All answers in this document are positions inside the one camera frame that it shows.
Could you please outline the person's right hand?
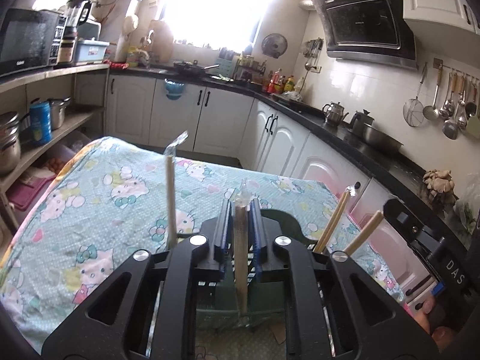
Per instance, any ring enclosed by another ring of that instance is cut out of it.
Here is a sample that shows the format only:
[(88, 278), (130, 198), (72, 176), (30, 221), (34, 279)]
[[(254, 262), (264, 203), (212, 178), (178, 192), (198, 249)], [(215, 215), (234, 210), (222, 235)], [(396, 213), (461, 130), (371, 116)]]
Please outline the person's right hand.
[(431, 328), (429, 315), (435, 307), (436, 300), (434, 296), (429, 295), (423, 302), (421, 309), (415, 314), (414, 320), (430, 335), (432, 340), (438, 346), (439, 351), (445, 350), (456, 337), (456, 332), (449, 327)]

